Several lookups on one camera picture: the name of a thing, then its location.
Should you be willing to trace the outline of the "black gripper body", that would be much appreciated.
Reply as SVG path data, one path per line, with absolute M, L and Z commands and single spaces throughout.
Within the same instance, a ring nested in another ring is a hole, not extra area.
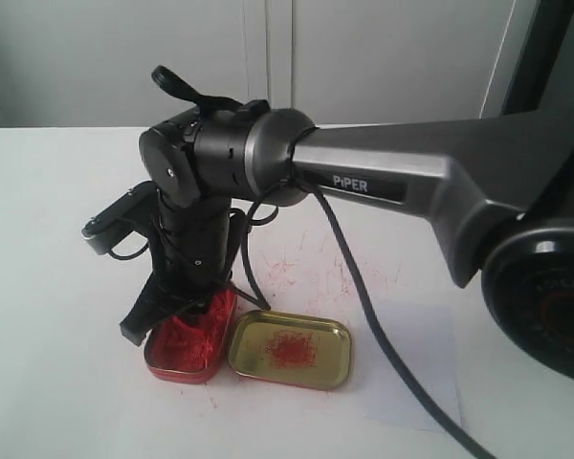
M 154 296 L 211 296 L 226 267 L 231 200 L 210 196 L 182 208 L 157 191 L 150 240 Z

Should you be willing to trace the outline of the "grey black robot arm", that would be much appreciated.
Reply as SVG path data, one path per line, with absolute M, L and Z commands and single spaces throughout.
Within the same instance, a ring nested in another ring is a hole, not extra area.
M 153 273 L 121 322 L 131 342 L 226 280 L 232 199 L 289 207 L 323 191 L 427 220 L 453 283 L 479 275 L 500 329 L 574 380 L 574 109 L 322 129 L 164 66 L 152 78 L 190 108 L 139 139 Z

